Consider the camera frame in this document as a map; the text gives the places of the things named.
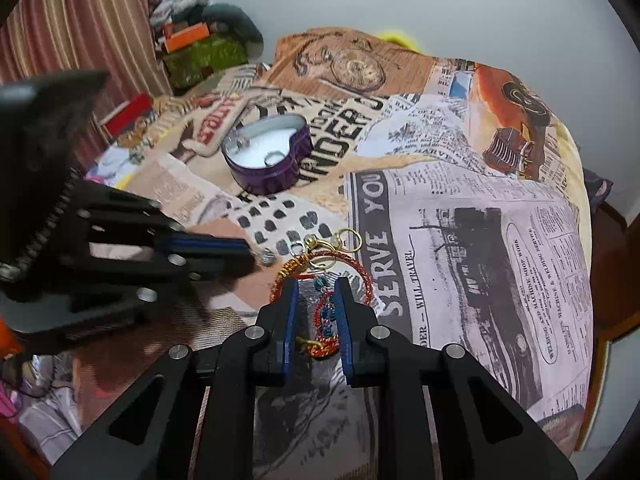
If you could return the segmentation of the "red beaded hoop pendant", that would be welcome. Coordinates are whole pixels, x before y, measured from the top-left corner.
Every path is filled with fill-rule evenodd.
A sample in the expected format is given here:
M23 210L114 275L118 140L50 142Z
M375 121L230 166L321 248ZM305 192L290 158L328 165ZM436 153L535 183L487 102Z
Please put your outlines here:
M355 258L363 248L362 236L352 228L337 230L329 240L317 235L306 235L301 242L294 242L292 257L280 266L270 289L270 300L279 298L287 278L312 281L317 299L311 305L311 338L296 337L300 350L311 359L320 361L335 356L340 346L337 333L337 314L334 300L336 278L329 277L329 270L341 263L354 271L363 287L362 299L370 306L374 299L372 278Z

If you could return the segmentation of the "red book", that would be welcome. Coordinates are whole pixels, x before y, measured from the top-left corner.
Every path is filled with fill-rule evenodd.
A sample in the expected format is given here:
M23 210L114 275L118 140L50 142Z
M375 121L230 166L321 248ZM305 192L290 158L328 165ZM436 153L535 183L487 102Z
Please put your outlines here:
M138 119L149 118L153 111L153 100L146 93L138 93L122 102L99 121L99 125L110 140L134 128Z

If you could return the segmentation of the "striped red beige curtain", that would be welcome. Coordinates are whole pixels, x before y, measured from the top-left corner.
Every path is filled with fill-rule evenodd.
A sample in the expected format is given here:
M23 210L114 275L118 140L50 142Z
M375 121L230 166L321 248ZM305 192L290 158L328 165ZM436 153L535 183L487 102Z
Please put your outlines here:
M150 15L160 0L18 0L1 27L4 82L59 70L106 70L110 78L76 145L84 167L110 143L99 121L139 93L166 96Z

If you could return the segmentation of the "orange box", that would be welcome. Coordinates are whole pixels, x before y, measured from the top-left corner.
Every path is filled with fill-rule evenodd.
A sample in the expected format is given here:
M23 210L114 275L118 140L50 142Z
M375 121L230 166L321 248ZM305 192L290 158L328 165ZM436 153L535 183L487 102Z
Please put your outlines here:
M205 23L198 23L178 32L168 32L165 35L165 48L168 53L175 52L208 36L209 27Z

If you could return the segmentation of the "green patterned cloth pile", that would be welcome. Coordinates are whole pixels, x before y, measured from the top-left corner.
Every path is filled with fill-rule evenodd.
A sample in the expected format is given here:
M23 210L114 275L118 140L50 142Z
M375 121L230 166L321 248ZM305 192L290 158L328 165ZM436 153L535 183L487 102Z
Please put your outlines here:
M215 32L163 57L169 83L175 91L189 90L211 74L247 61L244 42L226 32Z

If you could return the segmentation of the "newspaper print bed blanket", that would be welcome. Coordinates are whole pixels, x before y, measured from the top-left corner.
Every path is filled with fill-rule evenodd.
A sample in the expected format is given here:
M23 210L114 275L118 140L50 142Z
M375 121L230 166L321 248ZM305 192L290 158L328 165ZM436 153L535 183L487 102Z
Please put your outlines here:
M242 190L224 137L285 114L305 117L311 136L297 182ZM425 348L460 344L570 456L592 357L588 200L566 128L517 76L311 29L279 42L254 88L214 96L104 185L156 198L191 232L239 235L276 262L210 284L192 328L155 324L82 347L81 363L111 381L91 425L171 347L200 351L254 325L294 242L352 228L378 322ZM256 390L250 479L381 479L378 389L349 385L340 347L320 361L300 350L317 293L296 282L291 373Z

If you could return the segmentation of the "dark bag on floor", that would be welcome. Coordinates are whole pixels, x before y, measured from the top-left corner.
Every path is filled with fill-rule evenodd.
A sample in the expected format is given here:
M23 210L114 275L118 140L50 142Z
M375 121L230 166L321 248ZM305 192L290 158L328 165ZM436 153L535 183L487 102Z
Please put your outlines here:
M584 169L584 185L588 196L590 211L595 214L612 191L613 182L595 172Z

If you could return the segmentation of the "yellow object behind bed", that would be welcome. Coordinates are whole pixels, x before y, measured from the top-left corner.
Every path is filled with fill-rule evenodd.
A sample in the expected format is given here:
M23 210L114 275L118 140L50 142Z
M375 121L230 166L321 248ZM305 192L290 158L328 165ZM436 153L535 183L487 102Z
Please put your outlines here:
M386 30L385 32L379 32L378 39L394 44L397 47L410 50L412 52L420 53L421 49L418 44L409 36L398 30Z

